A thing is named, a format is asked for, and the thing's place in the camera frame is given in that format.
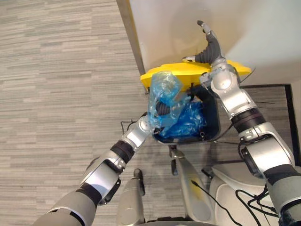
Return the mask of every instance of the plastic wrapper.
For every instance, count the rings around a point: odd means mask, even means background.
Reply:
[[[181,93],[183,84],[169,71],[156,73],[152,76],[148,104],[148,116],[151,126],[164,128],[164,134],[174,125],[189,102],[186,93]]]
[[[183,108],[177,123],[164,133],[163,138],[199,137],[201,129],[206,126],[206,120],[202,112],[201,102],[189,102]]]

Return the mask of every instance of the black trash bin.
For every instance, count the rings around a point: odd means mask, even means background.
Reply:
[[[206,120],[206,126],[200,131],[200,135],[193,137],[179,137],[179,138],[163,138],[159,134],[154,134],[153,138],[162,144],[190,144],[195,142],[207,142],[214,140],[220,133],[220,120],[218,115],[217,102],[212,92],[206,90],[201,85],[192,87],[190,89],[192,95],[196,95],[203,101],[203,115]]]

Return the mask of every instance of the yellow trash bin lid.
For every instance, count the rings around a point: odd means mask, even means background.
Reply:
[[[248,75],[252,71],[249,67],[245,67],[239,63],[232,62],[230,60],[228,60],[227,62],[228,64],[236,68],[239,76]],[[183,83],[184,86],[182,88],[182,91],[186,91],[188,88],[191,87],[192,84],[200,84],[199,77],[203,73],[210,72],[211,68],[209,64],[201,63],[175,63],[155,67],[153,69],[150,69],[146,74],[143,74],[140,77],[140,80],[143,83],[146,90],[148,90],[151,86],[152,75],[161,71],[171,71],[172,74]]]

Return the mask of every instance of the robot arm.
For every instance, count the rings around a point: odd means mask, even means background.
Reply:
[[[297,225],[301,222],[301,175],[294,169],[293,154],[247,92],[239,87],[238,73],[227,64],[216,35],[204,22],[198,21],[198,25],[206,34],[208,46],[183,61],[211,65],[212,71],[200,77],[201,83],[220,98],[241,144],[246,146],[240,155],[250,172],[266,180],[280,224]]]
[[[141,117],[108,151],[91,161],[80,186],[60,199],[34,226],[90,226],[98,205],[107,204],[120,186],[119,175],[151,134]]]

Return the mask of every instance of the white wall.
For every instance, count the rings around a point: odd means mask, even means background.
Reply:
[[[206,47],[208,23],[228,59],[256,73],[246,84],[290,83],[301,73],[301,0],[130,0],[146,70]]]

